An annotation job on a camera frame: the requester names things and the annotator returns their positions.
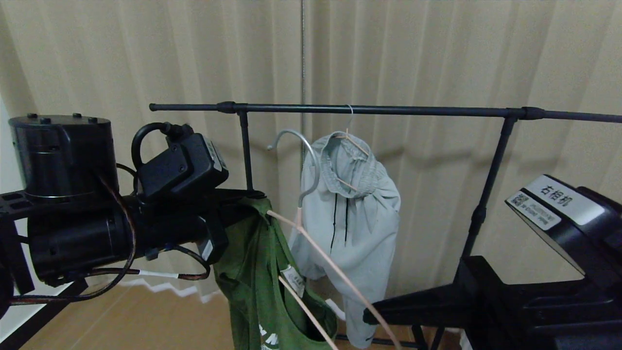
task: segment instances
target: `green tank top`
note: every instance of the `green tank top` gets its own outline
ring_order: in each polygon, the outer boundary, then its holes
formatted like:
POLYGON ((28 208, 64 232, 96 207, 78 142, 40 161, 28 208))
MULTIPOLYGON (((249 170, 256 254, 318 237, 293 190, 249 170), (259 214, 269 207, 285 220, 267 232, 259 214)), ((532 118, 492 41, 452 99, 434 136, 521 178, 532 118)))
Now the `green tank top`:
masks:
MULTIPOLYGON (((213 266, 216 283, 229 299, 235 349, 330 349, 279 282, 279 274, 286 280, 300 275, 281 227, 266 214, 270 201, 244 198, 239 204, 254 208, 256 215, 226 229, 229 247, 213 266)), ((312 291, 305 289, 302 301, 334 339, 335 313, 312 291)))

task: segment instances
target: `white print on shirt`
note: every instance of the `white print on shirt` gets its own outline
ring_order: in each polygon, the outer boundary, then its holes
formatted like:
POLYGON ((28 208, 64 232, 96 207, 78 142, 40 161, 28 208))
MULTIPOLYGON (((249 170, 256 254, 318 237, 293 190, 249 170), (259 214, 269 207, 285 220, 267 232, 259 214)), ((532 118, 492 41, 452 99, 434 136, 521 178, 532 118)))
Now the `white print on shirt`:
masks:
MULTIPOLYGON (((268 332, 261 326, 261 324, 259 324, 259 332, 261 333, 261 338, 264 339, 264 336, 266 334, 268 334, 268 332)), ((276 335, 276 333, 272 333, 270 334, 270 336, 266 339, 265 341, 266 344, 270 344, 273 346, 277 346, 276 348, 269 348, 268 346, 266 346, 265 344, 261 344, 261 349, 262 350, 278 350, 278 345, 279 345, 279 336, 276 335)))

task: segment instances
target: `curtain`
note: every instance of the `curtain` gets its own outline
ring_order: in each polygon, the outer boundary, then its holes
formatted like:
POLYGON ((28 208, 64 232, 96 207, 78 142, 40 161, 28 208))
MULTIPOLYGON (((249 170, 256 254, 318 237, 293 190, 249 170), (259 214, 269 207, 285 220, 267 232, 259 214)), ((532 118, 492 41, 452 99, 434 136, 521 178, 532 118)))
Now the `curtain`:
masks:
MULTIPOLYGON (((150 102, 529 105, 622 113, 617 2, 62 0, 0 6, 0 93, 11 116, 79 111, 108 118, 117 160, 126 164, 131 138, 143 124, 190 123, 221 149, 231 170, 229 188, 244 187, 236 117, 150 112, 150 102)), ((250 113, 249 119, 256 188, 293 217, 300 144, 284 138, 276 153, 266 146, 283 128, 303 130, 313 141, 343 130, 349 116, 250 113)), ((351 132, 371 146, 402 197, 387 296, 452 280, 502 122, 354 117, 351 132)), ((578 278, 503 201, 544 173, 622 201, 620 140, 618 125, 520 121, 473 253, 484 255, 507 283, 578 278)), ((163 149, 162 138, 150 135, 143 157, 163 149)), ((130 179, 119 177, 129 192, 130 179)), ((198 269, 174 253, 137 265, 198 269)), ((213 282, 199 287, 202 293, 215 289, 213 282)))

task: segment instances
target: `metal hanger hook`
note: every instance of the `metal hanger hook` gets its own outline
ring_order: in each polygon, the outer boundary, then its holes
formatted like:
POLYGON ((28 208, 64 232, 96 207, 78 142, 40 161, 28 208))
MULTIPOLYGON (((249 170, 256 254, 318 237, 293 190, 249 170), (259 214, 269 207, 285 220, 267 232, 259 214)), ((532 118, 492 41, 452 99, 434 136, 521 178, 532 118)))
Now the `metal hanger hook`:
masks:
POLYGON ((311 144, 309 143, 309 141, 307 141, 307 139, 304 136, 302 136, 301 133, 299 133, 296 130, 292 130, 292 129, 281 130, 281 132, 279 132, 279 134, 274 139, 274 142, 267 147, 268 151, 276 148, 276 145, 277 143, 279 143, 281 136, 283 136, 286 133, 296 135, 298 136, 298 138, 300 138, 302 143, 309 150, 309 154, 311 154, 311 161, 313 162, 313 167, 315 168, 315 177, 313 178, 313 186, 311 186, 310 189, 307 189, 306 191, 301 193, 300 197, 298 198, 298 208, 302 208, 302 200, 305 198, 307 194, 310 194, 311 192, 315 191, 315 189, 317 188, 317 185, 320 183, 320 168, 319 168, 320 163, 317 161, 317 156, 315 155, 313 148, 311 148, 311 144))

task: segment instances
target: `black metal frame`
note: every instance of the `black metal frame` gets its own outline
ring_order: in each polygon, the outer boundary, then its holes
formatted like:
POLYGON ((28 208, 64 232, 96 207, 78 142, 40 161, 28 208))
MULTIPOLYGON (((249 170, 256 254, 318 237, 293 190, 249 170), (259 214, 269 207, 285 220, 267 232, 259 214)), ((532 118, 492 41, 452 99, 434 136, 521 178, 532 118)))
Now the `black metal frame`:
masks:
MULTIPOLYGON (((248 136, 248 113, 271 112, 271 113, 337 113, 337 114, 374 114, 374 115, 437 115, 437 116, 482 116, 492 118, 504 118, 501 135, 490 164, 486 183, 482 189, 480 201, 473 211, 471 225, 468 229, 466 243, 462 251, 462 257, 471 255, 473 245, 481 226, 486 220, 486 206, 494 187, 494 181, 501 167, 501 162, 507 148, 509 138, 512 135, 514 125, 519 120, 557 119, 557 120, 585 120, 601 121, 605 123, 622 123, 622 115, 606 115, 596 113, 579 113, 566 111, 547 111, 536 107, 522 108, 468 108, 468 107, 417 107, 417 106, 361 106, 361 105, 270 105, 248 104, 235 102, 221 102, 215 105, 192 105, 192 104, 155 104, 151 103, 152 111, 218 111, 221 113, 237 114, 242 130, 242 142, 244 149, 244 170, 246 173, 246 187, 253 189, 253 171, 251 167, 251 151, 248 136)), ((417 343, 406 344, 413 348, 427 350, 428 346, 420 332, 418 325, 412 326, 417 343)), ((444 329, 439 328, 432 342, 430 350, 436 350, 440 344, 444 329)), ((375 343, 382 344, 386 339, 374 339, 375 343)))

